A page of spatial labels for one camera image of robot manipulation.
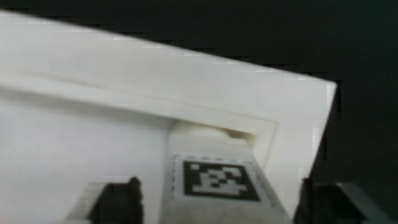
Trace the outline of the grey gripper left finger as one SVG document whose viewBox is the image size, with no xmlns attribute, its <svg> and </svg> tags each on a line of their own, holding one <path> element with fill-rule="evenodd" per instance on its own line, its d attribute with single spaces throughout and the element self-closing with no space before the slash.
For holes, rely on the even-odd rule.
<svg viewBox="0 0 398 224">
<path fill-rule="evenodd" d="M 140 180 L 125 183 L 90 183 L 70 212 L 65 224 L 143 224 Z"/>
</svg>

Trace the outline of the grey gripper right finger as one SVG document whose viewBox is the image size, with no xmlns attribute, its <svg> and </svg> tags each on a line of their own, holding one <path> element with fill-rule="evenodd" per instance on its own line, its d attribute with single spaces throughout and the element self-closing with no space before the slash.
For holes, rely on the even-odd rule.
<svg viewBox="0 0 398 224">
<path fill-rule="evenodd" d="M 353 183 L 301 181 L 294 224 L 390 224 L 390 217 Z"/>
</svg>

